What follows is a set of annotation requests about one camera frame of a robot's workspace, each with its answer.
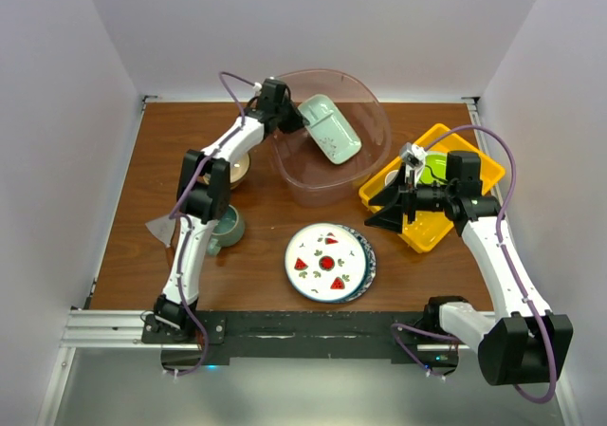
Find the pale green divided dish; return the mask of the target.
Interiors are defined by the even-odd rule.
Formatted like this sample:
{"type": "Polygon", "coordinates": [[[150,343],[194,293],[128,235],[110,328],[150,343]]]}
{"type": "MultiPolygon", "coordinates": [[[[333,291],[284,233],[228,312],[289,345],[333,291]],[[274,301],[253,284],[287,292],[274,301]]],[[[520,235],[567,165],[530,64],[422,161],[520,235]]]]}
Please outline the pale green divided dish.
{"type": "Polygon", "coordinates": [[[305,127],[309,136],[333,164],[342,165],[360,151],[357,132],[328,96],[316,94],[298,109],[309,121],[305,127]]]}

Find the watermelon pattern plate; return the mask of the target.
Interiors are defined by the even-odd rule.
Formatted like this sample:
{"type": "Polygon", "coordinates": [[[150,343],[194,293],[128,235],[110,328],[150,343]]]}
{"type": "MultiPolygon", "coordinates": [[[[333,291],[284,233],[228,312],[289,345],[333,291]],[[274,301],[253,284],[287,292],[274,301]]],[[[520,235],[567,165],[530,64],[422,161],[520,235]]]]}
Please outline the watermelon pattern plate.
{"type": "Polygon", "coordinates": [[[305,298],[327,304],[344,303],[367,276],[369,257],[359,239],[333,223],[306,226],[285,248],[285,273],[305,298]]]}

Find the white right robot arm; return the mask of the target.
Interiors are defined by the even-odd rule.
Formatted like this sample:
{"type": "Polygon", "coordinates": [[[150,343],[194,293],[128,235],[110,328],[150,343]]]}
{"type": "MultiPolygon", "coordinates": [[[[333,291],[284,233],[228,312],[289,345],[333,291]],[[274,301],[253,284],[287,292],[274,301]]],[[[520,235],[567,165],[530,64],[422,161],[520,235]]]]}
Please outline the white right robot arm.
{"type": "Polygon", "coordinates": [[[481,159],[471,151],[450,151],[444,181],[421,184],[426,152],[402,149],[396,176],[369,201],[378,208],[369,227],[403,232],[419,212],[442,213],[472,254],[487,286],[495,318],[490,320],[458,297],[431,298],[422,330],[433,343],[456,338],[474,350],[490,385],[545,382],[551,398],[573,337],[564,314],[552,312],[525,272],[510,239],[498,199],[482,192],[481,159]]]}

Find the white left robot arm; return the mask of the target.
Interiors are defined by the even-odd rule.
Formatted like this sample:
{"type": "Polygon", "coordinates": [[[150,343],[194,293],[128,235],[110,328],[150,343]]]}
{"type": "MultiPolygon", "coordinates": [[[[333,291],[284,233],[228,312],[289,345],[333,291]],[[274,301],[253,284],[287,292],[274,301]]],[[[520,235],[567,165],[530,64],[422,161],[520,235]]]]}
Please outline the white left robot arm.
{"type": "Polygon", "coordinates": [[[267,78],[249,85],[254,96],[238,105],[234,124],[211,145],[188,151],[182,160],[176,203],[168,215],[178,224],[175,255],[168,280],[145,316],[146,331],[176,343],[201,332],[195,318],[199,277],[212,231],[229,208],[230,167],[275,131],[290,134],[304,127],[288,84],[267,78]]]}

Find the clear pink plastic bin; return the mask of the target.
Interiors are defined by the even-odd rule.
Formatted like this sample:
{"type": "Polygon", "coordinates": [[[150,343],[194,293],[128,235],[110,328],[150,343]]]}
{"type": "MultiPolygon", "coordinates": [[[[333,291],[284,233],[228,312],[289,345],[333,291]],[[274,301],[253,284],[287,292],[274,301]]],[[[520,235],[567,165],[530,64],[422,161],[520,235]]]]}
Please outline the clear pink plastic bin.
{"type": "Polygon", "coordinates": [[[279,75],[306,118],[304,128],[269,138],[276,172],[293,199],[320,207],[352,196],[387,159],[392,130],[371,89],[333,69],[279,75]]]}

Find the light blue white mug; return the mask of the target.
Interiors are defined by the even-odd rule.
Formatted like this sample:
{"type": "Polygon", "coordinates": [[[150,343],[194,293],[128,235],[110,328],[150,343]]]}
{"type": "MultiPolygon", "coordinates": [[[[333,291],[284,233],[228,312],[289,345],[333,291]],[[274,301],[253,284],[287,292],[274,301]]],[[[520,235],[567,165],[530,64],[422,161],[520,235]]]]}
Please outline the light blue white mug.
{"type": "Polygon", "coordinates": [[[398,173],[399,173],[398,170],[390,171],[384,178],[384,185],[385,186],[389,185],[396,178],[398,173]]]}

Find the lime green plate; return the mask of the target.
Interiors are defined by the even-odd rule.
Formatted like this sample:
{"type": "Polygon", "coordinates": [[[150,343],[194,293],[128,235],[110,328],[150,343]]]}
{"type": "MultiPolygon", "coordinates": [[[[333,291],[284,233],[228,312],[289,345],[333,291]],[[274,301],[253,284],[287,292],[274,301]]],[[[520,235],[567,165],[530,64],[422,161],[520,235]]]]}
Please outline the lime green plate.
{"type": "Polygon", "coordinates": [[[419,182],[422,184],[433,184],[435,181],[441,184],[446,180],[447,155],[441,152],[429,152],[426,155],[425,167],[419,182]]]}

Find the blue patterned bottom plate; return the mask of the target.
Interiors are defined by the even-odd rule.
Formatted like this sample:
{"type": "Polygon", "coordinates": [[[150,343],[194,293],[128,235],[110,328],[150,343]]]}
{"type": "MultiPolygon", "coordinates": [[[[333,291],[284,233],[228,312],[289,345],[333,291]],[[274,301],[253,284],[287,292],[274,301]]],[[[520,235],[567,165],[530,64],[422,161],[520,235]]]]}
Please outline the blue patterned bottom plate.
{"type": "Polygon", "coordinates": [[[350,232],[353,236],[357,238],[365,252],[366,257],[365,276],[361,284],[352,294],[340,300],[340,303],[349,303],[362,296],[373,284],[377,275],[377,257],[370,241],[361,232],[345,225],[340,225],[340,227],[350,232]]]}

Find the beige ceramic bowl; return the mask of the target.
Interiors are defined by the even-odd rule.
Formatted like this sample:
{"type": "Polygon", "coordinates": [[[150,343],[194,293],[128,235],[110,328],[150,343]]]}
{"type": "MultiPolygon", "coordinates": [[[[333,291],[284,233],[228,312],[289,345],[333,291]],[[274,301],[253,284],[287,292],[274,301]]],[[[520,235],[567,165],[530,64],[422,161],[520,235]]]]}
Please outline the beige ceramic bowl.
{"type": "Polygon", "coordinates": [[[245,154],[230,166],[230,188],[238,187],[250,169],[250,155],[245,154]]]}

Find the teal ceramic mug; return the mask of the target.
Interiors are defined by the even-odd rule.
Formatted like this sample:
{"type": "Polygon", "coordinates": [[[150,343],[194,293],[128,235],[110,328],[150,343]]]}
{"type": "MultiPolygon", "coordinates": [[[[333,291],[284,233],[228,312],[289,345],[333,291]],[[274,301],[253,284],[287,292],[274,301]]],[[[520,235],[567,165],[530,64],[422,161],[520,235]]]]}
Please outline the teal ceramic mug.
{"type": "Polygon", "coordinates": [[[242,239],[245,229],[243,216],[234,206],[229,205],[212,231],[207,254],[216,256],[221,249],[234,246],[242,239]]]}

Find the black mounting base plate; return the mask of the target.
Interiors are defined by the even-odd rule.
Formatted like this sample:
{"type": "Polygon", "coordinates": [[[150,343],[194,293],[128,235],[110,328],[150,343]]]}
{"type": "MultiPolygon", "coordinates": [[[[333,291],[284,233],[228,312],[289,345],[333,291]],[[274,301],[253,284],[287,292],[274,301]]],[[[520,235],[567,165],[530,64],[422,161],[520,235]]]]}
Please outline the black mounting base plate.
{"type": "MultiPolygon", "coordinates": [[[[414,363],[398,345],[391,324],[421,327],[421,312],[361,311],[197,311],[209,335],[205,365],[229,365],[239,358],[389,360],[414,363]]],[[[167,325],[145,318],[141,340],[163,347],[161,362],[169,368],[187,368],[199,360],[202,349],[193,334],[178,336],[167,325]]],[[[399,331],[422,363],[434,369],[454,369],[464,345],[433,341],[399,331]]]]}

